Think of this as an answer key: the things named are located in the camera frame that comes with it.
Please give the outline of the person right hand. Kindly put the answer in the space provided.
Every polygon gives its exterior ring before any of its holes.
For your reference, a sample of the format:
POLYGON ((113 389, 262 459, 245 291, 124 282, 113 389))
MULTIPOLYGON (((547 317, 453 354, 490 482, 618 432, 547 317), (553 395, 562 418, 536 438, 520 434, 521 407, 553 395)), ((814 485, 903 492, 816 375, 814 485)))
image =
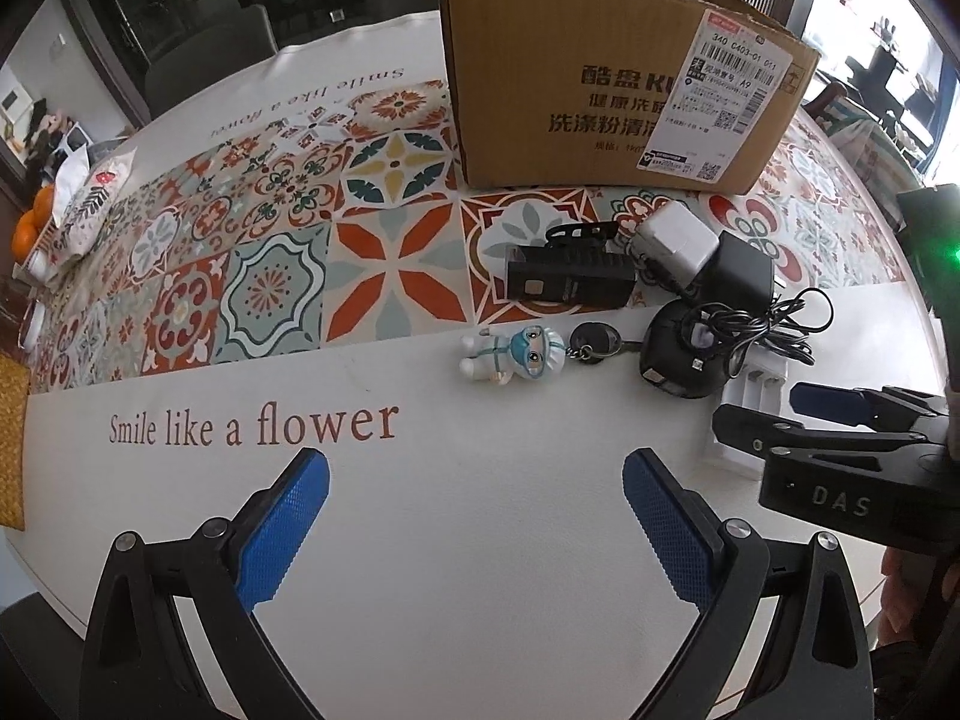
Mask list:
POLYGON ((926 592, 908 580, 905 572, 907 557, 907 553, 893 548, 887 548, 882 557, 880 572, 884 576, 884 587, 880 595, 877 624, 877 642, 880 645, 913 639, 913 619, 926 592))

